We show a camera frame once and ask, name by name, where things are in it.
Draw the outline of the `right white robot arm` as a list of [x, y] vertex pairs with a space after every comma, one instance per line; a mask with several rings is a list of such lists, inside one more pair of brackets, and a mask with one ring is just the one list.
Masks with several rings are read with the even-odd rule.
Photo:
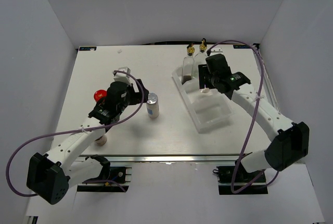
[[199, 87], [216, 89], [242, 107], [263, 129], [270, 145], [241, 159], [235, 176], [242, 182], [254, 172], [273, 168], [283, 171], [308, 155], [310, 129], [304, 122], [295, 123], [278, 112], [266, 99], [259, 96], [249, 78], [243, 73], [232, 73], [222, 54], [206, 58], [198, 66]]

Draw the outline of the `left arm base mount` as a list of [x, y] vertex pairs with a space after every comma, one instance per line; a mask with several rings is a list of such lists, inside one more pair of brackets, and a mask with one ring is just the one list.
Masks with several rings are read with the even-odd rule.
[[98, 177], [87, 179], [87, 182], [77, 186], [78, 192], [92, 193], [125, 193], [131, 181], [131, 168], [112, 166], [110, 161], [102, 156], [93, 155], [92, 158], [102, 165]]

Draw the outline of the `silver shaker blue label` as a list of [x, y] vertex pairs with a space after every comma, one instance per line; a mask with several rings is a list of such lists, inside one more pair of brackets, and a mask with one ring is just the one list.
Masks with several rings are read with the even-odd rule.
[[150, 118], [157, 118], [159, 116], [159, 101], [155, 93], [148, 94], [146, 102], [147, 113]]

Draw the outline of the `silver lid white canister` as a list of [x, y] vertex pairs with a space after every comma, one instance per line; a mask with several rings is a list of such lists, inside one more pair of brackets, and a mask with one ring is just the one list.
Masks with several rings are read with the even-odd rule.
[[204, 88], [204, 89], [201, 89], [200, 92], [203, 94], [208, 94], [211, 92], [211, 90], [209, 88]]

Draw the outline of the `red lid sauce jar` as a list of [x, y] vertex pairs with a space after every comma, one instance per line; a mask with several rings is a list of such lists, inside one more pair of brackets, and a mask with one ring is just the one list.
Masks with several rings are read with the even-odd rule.
[[102, 102], [106, 96], [107, 96], [106, 90], [98, 90], [94, 93], [94, 100], [95, 102]]

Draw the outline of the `clear glass cruet bottle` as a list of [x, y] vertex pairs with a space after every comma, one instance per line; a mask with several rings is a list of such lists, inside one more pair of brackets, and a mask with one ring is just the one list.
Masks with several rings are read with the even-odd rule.
[[206, 63], [206, 58], [207, 58], [206, 50], [207, 50], [207, 40], [203, 38], [201, 40], [201, 44], [199, 45], [199, 52], [194, 57], [195, 65], [202, 65]]

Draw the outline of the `glass cruet dark powder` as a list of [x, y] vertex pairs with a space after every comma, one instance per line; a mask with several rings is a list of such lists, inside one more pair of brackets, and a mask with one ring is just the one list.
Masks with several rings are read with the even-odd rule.
[[182, 67], [182, 78], [181, 83], [185, 84], [187, 81], [192, 79], [192, 68], [194, 64], [194, 54], [195, 48], [194, 43], [191, 42], [187, 46], [187, 55], [183, 59], [183, 67]]

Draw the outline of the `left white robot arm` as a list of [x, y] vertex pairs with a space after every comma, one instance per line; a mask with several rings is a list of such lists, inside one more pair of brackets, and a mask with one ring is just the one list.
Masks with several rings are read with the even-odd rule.
[[49, 204], [57, 204], [67, 191], [81, 183], [99, 183], [110, 178], [110, 161], [100, 155], [91, 155], [81, 163], [75, 160], [96, 140], [101, 139], [131, 105], [147, 102], [149, 91], [141, 79], [135, 84], [114, 81], [93, 110], [88, 114], [77, 133], [44, 155], [34, 154], [29, 161], [27, 187]]

